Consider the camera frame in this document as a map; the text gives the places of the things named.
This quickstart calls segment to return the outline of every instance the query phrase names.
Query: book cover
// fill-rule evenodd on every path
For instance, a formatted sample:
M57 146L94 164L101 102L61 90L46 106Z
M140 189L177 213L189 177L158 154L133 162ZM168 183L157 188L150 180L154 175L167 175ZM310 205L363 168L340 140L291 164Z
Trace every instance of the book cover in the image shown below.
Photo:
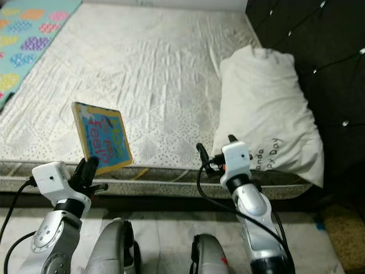
M120 111L73 102L84 157L99 158L100 175L132 163L132 155Z

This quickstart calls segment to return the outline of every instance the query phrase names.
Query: mattress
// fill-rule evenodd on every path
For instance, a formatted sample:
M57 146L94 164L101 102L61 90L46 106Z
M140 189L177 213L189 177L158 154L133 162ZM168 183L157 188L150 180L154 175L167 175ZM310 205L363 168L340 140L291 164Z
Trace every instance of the mattress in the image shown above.
M0 114L0 161L77 163L71 102L121 111L135 164L196 170L218 126L220 61L257 45L241 13L84 3Z

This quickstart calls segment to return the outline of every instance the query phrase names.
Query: pillow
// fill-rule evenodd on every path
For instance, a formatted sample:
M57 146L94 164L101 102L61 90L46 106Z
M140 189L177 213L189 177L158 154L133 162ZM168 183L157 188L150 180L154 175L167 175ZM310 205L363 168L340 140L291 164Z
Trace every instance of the pillow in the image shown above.
M323 187L324 155L294 58L246 46L220 64L222 99L213 153L228 135L249 146L252 170L294 173Z

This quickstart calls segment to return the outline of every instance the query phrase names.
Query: black headboard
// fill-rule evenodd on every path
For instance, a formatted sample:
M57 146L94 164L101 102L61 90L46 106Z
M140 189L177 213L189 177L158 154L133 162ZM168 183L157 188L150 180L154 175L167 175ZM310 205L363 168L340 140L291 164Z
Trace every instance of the black headboard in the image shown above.
M365 1L249 0L265 48L291 53L325 149L325 189L365 186Z

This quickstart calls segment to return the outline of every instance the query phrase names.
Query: wire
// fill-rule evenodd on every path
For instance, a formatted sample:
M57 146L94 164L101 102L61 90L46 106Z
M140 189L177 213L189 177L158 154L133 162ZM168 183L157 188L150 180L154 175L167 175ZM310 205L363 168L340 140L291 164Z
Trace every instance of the wire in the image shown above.
M15 194L14 200L11 203L9 211L8 211L6 217L5 217L5 221L2 224L2 227L1 227L1 230L0 230L0 244L1 244L2 236L4 235L5 227L6 227L8 221L10 219L11 214L13 213L13 210L14 210L15 204L18 201L19 195L23 191L23 189L26 188L27 186L34 186L34 187L37 186L33 176L31 176L28 181L26 181L21 187L19 187L18 192Z
M264 226L263 224L259 223L258 221L256 221L255 219L251 218L250 216L246 215L246 214L243 214L242 212L236 210L236 209L233 209L233 208L230 208L224 204L221 204L215 200L213 200L212 198L210 198L208 195L206 195L204 193L204 191L202 190L201 186L200 186L200 176L201 176L201 173L203 171L203 169L208 165L208 164L212 164L213 161L210 160L206 163L204 163L200 168L199 168L199 171L198 171L198 175L197 175L197 180L196 180L196 186L197 186L197 189L198 189L198 192L199 194L207 201L211 202L212 204L215 204L216 206L218 207L221 207L223 208L225 211L227 212L230 212L230 213L233 213L235 215L238 215L239 217L242 217L252 223L254 223L255 225L257 225L258 227L262 228L263 230L265 230L268 234L272 235L272 237L274 237L276 239L276 241L278 241L280 243L280 245L283 247L284 251L285 251L285 254L289 260L289 263L292 267L292 270L293 270L293 274L295 274L295 265L294 265L294 260L293 260L293 257L291 256L291 253L290 253L290 250L289 250L289 247L287 246L287 244L278 236L276 235L273 231L271 231L268 227Z
M27 235L24 235L23 237L21 237L19 240L17 240L8 250L6 257L5 257L5 261L4 261L4 274L7 274L7 268L9 265L9 259L10 259L10 255L13 252L14 248L17 247L18 244L20 244L22 241L24 241L25 239L32 237L35 234L35 231L28 233Z
M281 223L280 217L279 217L279 215L277 214L277 212L275 210L272 210L272 212L274 214L274 217L275 217L276 221L278 222L281 238L283 239L283 242L287 245L285 231L284 231L284 228L283 228L283 224Z

